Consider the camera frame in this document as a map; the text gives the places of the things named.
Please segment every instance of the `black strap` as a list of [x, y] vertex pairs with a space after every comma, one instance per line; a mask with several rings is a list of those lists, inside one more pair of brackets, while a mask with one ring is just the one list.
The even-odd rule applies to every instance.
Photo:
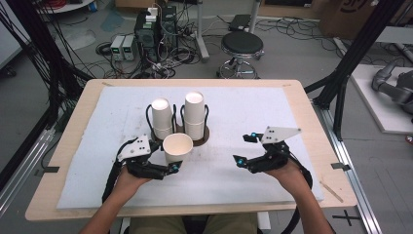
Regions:
[[[310, 188], [313, 188], [313, 178], [311, 176], [310, 171], [308, 171], [299, 161], [297, 158], [295, 158], [292, 154], [288, 157], [291, 159], [295, 164], [298, 165], [300, 168], [301, 173], [303, 174], [303, 177], [306, 179], [307, 184], [309, 185]], [[292, 215], [291, 221], [289, 224], [286, 226], [282, 234], [290, 234], [294, 230], [294, 228], [297, 226], [298, 222], [300, 221], [300, 212], [298, 211], [298, 207], [295, 208], [294, 214]], [[331, 224], [328, 222], [328, 225], [330, 225], [331, 230], [333, 233], [336, 233], [334, 228], [331, 226]]]
[[125, 142], [119, 148], [118, 153], [116, 154], [115, 163], [113, 163], [112, 169], [110, 170], [109, 177], [106, 181], [106, 186], [104, 188], [104, 192], [103, 192], [103, 195], [102, 195], [102, 203], [104, 203], [104, 201], [106, 201], [106, 199], [112, 193], [112, 190], [115, 187], [116, 179], [118, 179], [118, 176], [121, 173], [122, 163], [119, 162], [118, 155], [122, 152], [122, 150], [125, 148], [125, 146], [127, 146], [128, 144], [133, 143], [135, 140], [136, 140], [136, 138], [128, 140], [127, 142]]

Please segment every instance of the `gray floor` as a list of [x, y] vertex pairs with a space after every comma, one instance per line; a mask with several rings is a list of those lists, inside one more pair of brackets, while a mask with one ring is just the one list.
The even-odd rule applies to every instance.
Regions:
[[[237, 6], [240, 6], [238, 9], [233, 8], [235, 1], [225, 1], [226, 4], [221, 2], [205, 1], [205, 28], [214, 22], [205, 34], [223, 35], [227, 32], [223, 29], [227, 26], [222, 22], [216, 22], [219, 19], [214, 16], [219, 14], [226, 21], [230, 21], [232, 17], [225, 15], [245, 14], [250, 9], [250, 1], [247, 0], [237, 1]], [[96, 45], [110, 41], [116, 33], [131, 33], [134, 26], [134, 21], [131, 19], [135, 15], [124, 13], [118, 15], [112, 9], [112, 5], [108, 4], [108, 0], [98, 3], [100, 6], [97, 13], [91, 14], [86, 9], [81, 9], [57, 17], [60, 22], [64, 23], [88, 18], [84, 22], [70, 26], [91, 29], [96, 36], [96, 41], [92, 45], [76, 51], [86, 64], [102, 60], [102, 57], [94, 52]], [[214, 7], [217, 3], [221, 6], [219, 12]], [[195, 16], [195, 7], [190, 10], [190, 16]], [[261, 60], [252, 60], [251, 63], [262, 79], [297, 79], [303, 86], [308, 86], [330, 74], [340, 61], [335, 50], [323, 48], [324, 46], [327, 49], [334, 49], [334, 46], [326, 40], [321, 43], [320, 40], [314, 39], [292, 39], [290, 36], [279, 33], [275, 28], [268, 31], [257, 28], [256, 34], [264, 42], [266, 55]], [[210, 52], [210, 60], [206, 63], [198, 62], [179, 66], [175, 68], [174, 78], [215, 78], [217, 67], [229, 57], [219, 49], [219, 37], [207, 36], [205, 40]], [[389, 55], [377, 45], [370, 50], [369, 58], [366, 60], [373, 59], [374, 64], [380, 65], [383, 62], [379, 59], [389, 61], [395, 58], [398, 57]], [[0, 103], [0, 169], [5, 167], [48, 106], [47, 89], [27, 57], [18, 56], [11, 65], [18, 75], [7, 77], [2, 74], [0, 78], [0, 98], [2, 99]], [[124, 67], [131, 65], [132, 63], [124, 64]], [[406, 62], [405, 65], [411, 66], [411, 63]], [[104, 70], [109, 70], [107, 64], [102, 64], [101, 68], [97, 66], [91, 68], [91, 72], [96, 77], [103, 77]], [[312, 92], [309, 98], [316, 97], [318, 92]], [[342, 128], [344, 142], [383, 233], [411, 233], [413, 185], [406, 181], [413, 177], [411, 170], [413, 146], [406, 143], [404, 135], [389, 135], [380, 132], [351, 82], [348, 85]], [[52, 152], [45, 158], [45, 163]], [[2, 215], [0, 219], [2, 233], [75, 233], [85, 224], [86, 220], [57, 222], [25, 220], [25, 210], [41, 179], [40, 176], [35, 175], [39, 169], [38, 165], [10, 207]], [[362, 223], [357, 219], [348, 222], [343, 218], [333, 218], [334, 215], [344, 215], [344, 210], [350, 216], [359, 216], [356, 208], [325, 210], [327, 218], [336, 231], [338, 233], [365, 233]], [[271, 212], [271, 233], [280, 233], [291, 214], [291, 211]], [[119, 227], [119, 223], [120, 219], [114, 224], [113, 231]], [[302, 228], [298, 227], [295, 233], [302, 233]]]

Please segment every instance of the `hand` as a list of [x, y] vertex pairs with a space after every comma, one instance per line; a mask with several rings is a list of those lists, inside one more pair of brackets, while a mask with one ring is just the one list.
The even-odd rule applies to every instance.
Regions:
[[138, 178], [131, 175], [126, 167], [123, 167], [118, 176], [115, 187], [110, 196], [116, 197], [119, 201], [127, 201], [136, 193], [137, 189], [151, 178]]
[[311, 191], [306, 179], [294, 162], [288, 160], [287, 164], [280, 169], [270, 170], [266, 174], [276, 178], [282, 187], [293, 197], [305, 194]]

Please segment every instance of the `table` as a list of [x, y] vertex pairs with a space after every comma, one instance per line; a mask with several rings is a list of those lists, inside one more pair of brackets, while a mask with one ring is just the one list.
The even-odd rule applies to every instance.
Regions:
[[[357, 203], [356, 196], [342, 170], [333, 170], [332, 163], [337, 163], [334, 151], [322, 129], [303, 87], [295, 80], [92, 80], [70, 118], [66, 130], [56, 148], [50, 167], [59, 167], [56, 174], [44, 174], [33, 199], [26, 211], [28, 220], [57, 220], [91, 217], [96, 209], [57, 210], [56, 204], [64, 186], [71, 159], [81, 142], [83, 131], [99, 99], [101, 90], [106, 86], [136, 87], [275, 87], [283, 88], [290, 104], [297, 125], [302, 129], [302, 138], [308, 150], [312, 164], [320, 180], [324, 200], [323, 208], [349, 207]], [[202, 205], [182, 207], [145, 207], [123, 208], [118, 216], [150, 215], [200, 215], [242, 213], [294, 209], [294, 204], [233, 204]]]

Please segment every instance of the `white paper cup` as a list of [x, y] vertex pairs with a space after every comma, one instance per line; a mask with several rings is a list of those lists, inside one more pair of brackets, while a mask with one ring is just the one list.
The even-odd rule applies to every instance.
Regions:
[[188, 135], [192, 140], [198, 140], [204, 137], [204, 127], [205, 122], [200, 124], [190, 124], [185, 121], [185, 134]]
[[167, 99], [156, 98], [152, 105], [152, 127], [158, 130], [172, 128], [172, 110]]
[[159, 130], [154, 128], [154, 134], [159, 139], [165, 139], [167, 136], [172, 134], [172, 127], [165, 130]]
[[184, 119], [190, 124], [200, 124], [206, 118], [204, 96], [200, 92], [190, 92], [185, 97]]
[[193, 146], [192, 139], [185, 134], [172, 134], [167, 136], [163, 142], [167, 163], [184, 161]]

